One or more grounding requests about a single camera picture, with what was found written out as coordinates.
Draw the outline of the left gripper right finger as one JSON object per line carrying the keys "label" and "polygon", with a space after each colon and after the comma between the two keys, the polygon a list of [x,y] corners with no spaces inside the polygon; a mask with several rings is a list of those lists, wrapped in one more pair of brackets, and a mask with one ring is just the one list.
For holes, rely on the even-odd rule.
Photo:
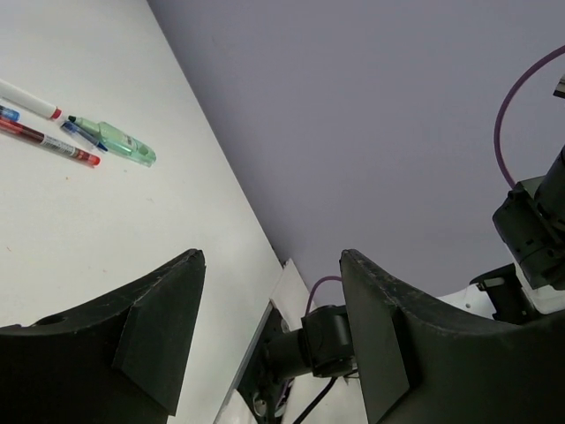
{"label": "left gripper right finger", "polygon": [[561,423],[564,315],[524,325],[453,307],[357,250],[341,274],[371,423]]}

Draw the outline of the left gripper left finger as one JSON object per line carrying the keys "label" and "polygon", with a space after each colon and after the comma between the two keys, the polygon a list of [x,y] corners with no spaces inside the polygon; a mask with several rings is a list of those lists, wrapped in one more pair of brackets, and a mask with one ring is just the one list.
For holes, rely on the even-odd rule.
{"label": "left gripper left finger", "polygon": [[82,305],[1,330],[4,423],[164,423],[177,413],[206,274],[191,249]]}

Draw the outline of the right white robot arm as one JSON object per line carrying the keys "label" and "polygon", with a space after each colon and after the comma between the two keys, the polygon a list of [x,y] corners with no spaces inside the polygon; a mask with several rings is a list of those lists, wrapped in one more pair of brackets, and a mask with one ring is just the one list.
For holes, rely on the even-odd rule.
{"label": "right white robot arm", "polygon": [[372,423],[564,420],[564,158],[515,184],[493,214],[513,261],[473,279],[492,313],[456,307],[343,252],[345,302],[284,331],[272,315],[237,392],[276,423],[292,379],[357,375]]}

